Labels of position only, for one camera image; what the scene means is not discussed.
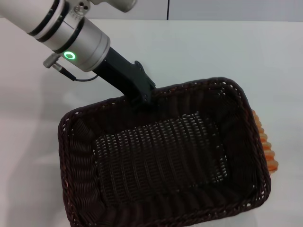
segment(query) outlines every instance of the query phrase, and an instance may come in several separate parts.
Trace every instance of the woven texture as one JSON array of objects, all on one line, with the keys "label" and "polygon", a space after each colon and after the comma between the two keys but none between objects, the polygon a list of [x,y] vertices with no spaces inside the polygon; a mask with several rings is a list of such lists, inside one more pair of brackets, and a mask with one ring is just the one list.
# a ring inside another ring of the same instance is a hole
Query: woven texture
[{"label": "woven texture", "polygon": [[124,97],[59,125],[72,227],[189,226],[262,205],[271,181],[242,89],[214,78],[157,89],[152,112]]}]

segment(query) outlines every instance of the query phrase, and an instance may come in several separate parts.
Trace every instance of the cable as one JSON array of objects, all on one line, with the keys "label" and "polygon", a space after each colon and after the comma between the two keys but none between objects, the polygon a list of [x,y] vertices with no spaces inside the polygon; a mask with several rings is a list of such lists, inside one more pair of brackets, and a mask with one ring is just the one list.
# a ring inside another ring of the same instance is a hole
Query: cable
[{"label": "cable", "polygon": [[66,68],[62,67],[59,64],[56,64],[57,67],[54,67],[56,70],[59,71],[59,73],[65,75],[68,79],[71,79],[72,81],[77,81],[77,82],[89,82],[98,77],[98,75],[94,76],[93,78],[90,79],[77,79],[74,75],[72,75]]},{"label": "cable", "polygon": [[75,79],[75,81],[77,82],[89,82],[89,81],[92,81],[94,79],[96,79],[98,77],[98,75],[94,76],[93,78],[90,78],[90,79]]}]

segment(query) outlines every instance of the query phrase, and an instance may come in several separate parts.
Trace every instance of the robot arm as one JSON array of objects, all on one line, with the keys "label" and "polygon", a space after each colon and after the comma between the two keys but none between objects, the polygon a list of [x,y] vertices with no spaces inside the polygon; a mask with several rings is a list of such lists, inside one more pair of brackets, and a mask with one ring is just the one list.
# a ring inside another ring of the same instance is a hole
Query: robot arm
[{"label": "robot arm", "polygon": [[[121,11],[129,11],[136,0],[90,0],[108,2]],[[84,72],[93,71],[121,90],[133,106],[148,104],[155,84],[141,64],[129,63],[110,47],[109,37],[85,18],[89,0],[1,0],[0,14],[49,47],[52,54],[44,63],[72,79],[57,64],[60,57]]]}]

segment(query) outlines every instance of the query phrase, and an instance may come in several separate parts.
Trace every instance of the black band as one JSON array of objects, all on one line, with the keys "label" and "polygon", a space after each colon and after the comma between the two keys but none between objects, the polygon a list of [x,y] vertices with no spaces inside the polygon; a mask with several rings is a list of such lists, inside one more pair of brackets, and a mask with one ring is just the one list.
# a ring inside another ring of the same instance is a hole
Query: black band
[{"label": "black band", "polygon": [[59,2],[60,2],[60,0],[55,0],[53,2],[53,5],[52,5],[51,9],[48,11],[48,14],[46,15],[46,17],[38,25],[38,27],[36,27],[32,32],[28,33],[29,35],[35,36],[35,35],[39,34],[42,31],[42,29],[47,25],[47,23],[53,17],[53,14],[55,13],[55,11],[58,8]]},{"label": "black band", "polygon": [[83,18],[79,23],[77,28],[75,29],[75,31],[73,32],[73,34],[71,35],[71,37],[69,38],[69,40],[58,50],[55,50],[55,53],[62,53],[64,51],[66,51],[73,43],[74,41],[77,39],[80,31],[82,30],[83,26],[84,26],[84,21],[85,19]]},{"label": "black band", "polygon": [[70,5],[69,5],[68,2],[65,2],[64,8],[61,12],[61,15],[58,17],[55,24],[52,26],[52,28],[44,36],[42,36],[40,39],[37,39],[37,40],[41,43],[44,43],[47,40],[49,40],[56,33],[56,31],[58,30],[58,28],[60,27],[60,25],[64,21],[66,15],[68,14],[69,10],[70,10]]}]

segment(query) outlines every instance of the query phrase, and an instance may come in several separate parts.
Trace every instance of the orange object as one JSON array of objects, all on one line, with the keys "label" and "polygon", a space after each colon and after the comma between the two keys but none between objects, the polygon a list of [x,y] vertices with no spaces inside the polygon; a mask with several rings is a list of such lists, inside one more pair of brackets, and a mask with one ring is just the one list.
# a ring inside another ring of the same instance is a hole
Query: orange object
[{"label": "orange object", "polygon": [[254,115],[254,119],[259,130],[269,173],[273,174],[275,171],[278,170],[279,163],[275,161],[275,153],[271,150],[271,143],[267,141],[267,135],[264,133],[264,129],[262,128],[262,124],[259,120],[259,117],[256,115],[255,111],[252,111],[252,113]]}]

